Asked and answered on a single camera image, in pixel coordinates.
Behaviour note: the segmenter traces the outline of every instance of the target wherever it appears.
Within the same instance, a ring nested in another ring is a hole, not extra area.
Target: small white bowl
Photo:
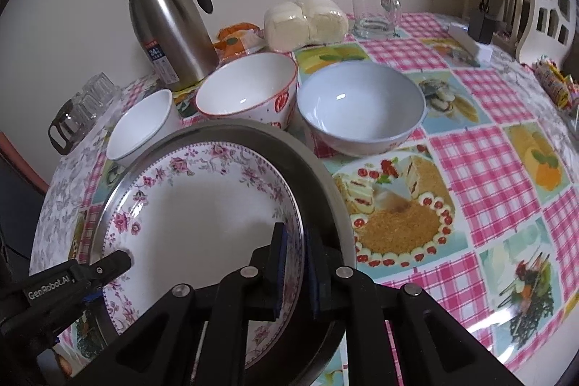
[[[138,102],[121,117],[106,147],[106,158],[128,167],[156,142],[180,130],[181,117],[173,94],[159,90]]]
[[[420,87],[371,61],[344,61],[318,70],[300,87],[297,107],[328,146],[355,157],[400,146],[426,116]]]
[[[295,108],[297,64],[279,53],[231,61],[205,79],[195,103],[208,118],[247,118],[285,129]]]

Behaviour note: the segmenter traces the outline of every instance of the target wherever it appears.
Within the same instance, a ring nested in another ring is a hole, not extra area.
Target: white power strip
[[[486,63],[490,61],[490,57],[493,55],[493,47],[474,41],[468,36],[467,27],[464,25],[450,24],[448,34],[458,41],[477,61]]]

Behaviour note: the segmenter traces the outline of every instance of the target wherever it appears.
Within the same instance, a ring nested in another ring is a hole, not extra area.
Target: metal screw
[[[251,265],[248,265],[247,267],[243,267],[239,273],[241,273],[241,276],[244,276],[245,278],[253,278],[254,276],[257,276],[259,270]]]
[[[422,293],[422,288],[416,285],[415,283],[407,283],[406,285],[404,285],[404,291],[406,292],[406,294],[409,294],[410,296],[418,296],[419,294]]]
[[[171,293],[173,294],[173,296],[177,296],[178,298],[184,298],[189,294],[190,291],[191,288],[189,287],[189,285],[180,284],[175,285],[171,290]]]
[[[352,270],[350,267],[338,267],[336,269],[336,275],[340,278],[350,278],[352,275],[354,275],[354,270]]]

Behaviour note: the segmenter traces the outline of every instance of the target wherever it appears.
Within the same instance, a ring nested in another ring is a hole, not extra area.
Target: power adapter
[[[488,45],[497,29],[497,21],[487,12],[474,9],[468,21],[468,36],[477,43]]]

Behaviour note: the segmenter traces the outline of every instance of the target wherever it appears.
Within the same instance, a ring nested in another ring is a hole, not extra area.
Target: white plate with pink flowers
[[[288,233],[282,310],[275,322],[250,322],[246,365],[282,334],[302,284],[303,227],[289,186],[262,156],[224,141],[182,147],[141,172],[111,214],[102,255],[122,249],[133,260],[103,288],[118,333],[174,285],[206,287],[246,266],[282,221]]]

